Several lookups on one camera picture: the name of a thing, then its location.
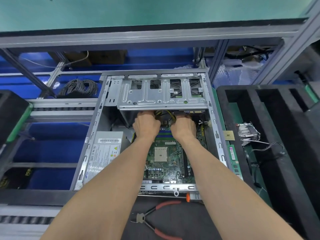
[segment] teal table surface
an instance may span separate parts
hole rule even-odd
[[[0,0],[0,32],[304,17],[312,0]]]

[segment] forearm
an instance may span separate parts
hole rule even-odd
[[[151,139],[137,138],[62,208],[43,239],[120,239],[151,144]]]
[[[202,200],[224,240],[301,239],[197,139],[188,139],[181,144],[192,165]]]

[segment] power supply label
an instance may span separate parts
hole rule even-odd
[[[120,154],[120,144],[93,144],[91,155],[84,176],[86,184]]]

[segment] red-handled pliers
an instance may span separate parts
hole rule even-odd
[[[163,206],[175,205],[175,204],[180,204],[180,203],[181,203],[181,201],[179,201],[179,200],[165,201],[165,202],[162,202],[162,203],[158,204],[157,206],[153,207],[152,209],[148,210],[146,213],[132,213],[132,218],[131,218],[130,222],[146,224],[150,229],[152,229],[154,231],[155,234],[157,234],[159,237],[162,237],[163,239],[166,239],[166,240],[182,240],[182,238],[180,238],[180,237],[168,236],[168,235],[164,234],[159,229],[157,229],[154,226],[152,226],[146,220],[146,216],[151,214],[155,210],[159,210]]]

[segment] green circuit board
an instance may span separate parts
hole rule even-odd
[[[196,136],[207,148],[203,126],[199,126]],[[145,183],[195,183],[191,164],[182,146],[172,137],[170,125],[161,127],[149,149],[146,166]]]

